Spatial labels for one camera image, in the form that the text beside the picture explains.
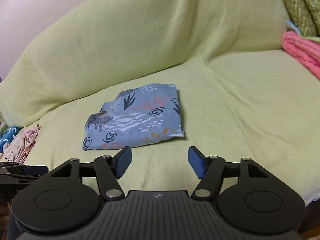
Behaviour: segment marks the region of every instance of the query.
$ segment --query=black spiral print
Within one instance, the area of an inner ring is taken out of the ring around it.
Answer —
[[[150,110],[149,114],[151,115],[159,115],[163,112],[164,107],[158,107],[155,109]]]
[[[108,133],[106,135],[106,139],[103,139],[104,142],[112,142],[117,137],[117,134],[115,132]]]
[[[83,147],[83,148],[89,148],[91,142],[92,142],[91,137],[85,138],[85,139],[83,140],[82,147]]]

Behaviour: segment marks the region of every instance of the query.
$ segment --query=metal screw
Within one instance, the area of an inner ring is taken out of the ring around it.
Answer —
[[[206,190],[206,189],[198,189],[196,190],[195,192],[195,195],[197,197],[209,197],[210,196],[210,191],[209,190]]]
[[[119,189],[110,189],[107,191],[107,197],[109,198],[116,198],[116,197],[120,197],[122,192]]]

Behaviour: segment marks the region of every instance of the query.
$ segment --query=couch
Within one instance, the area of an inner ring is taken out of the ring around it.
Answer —
[[[185,138],[134,148],[126,192],[192,192],[194,145],[254,159],[308,205],[320,195],[320,85],[281,50],[287,19],[282,0],[89,0],[38,35],[1,82],[0,129],[41,125],[25,164],[91,162],[117,150],[81,149],[90,114],[122,90],[173,83]]]

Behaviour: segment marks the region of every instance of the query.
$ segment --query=wall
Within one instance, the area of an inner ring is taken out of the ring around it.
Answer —
[[[4,79],[26,46],[87,0],[0,0],[0,76]]]

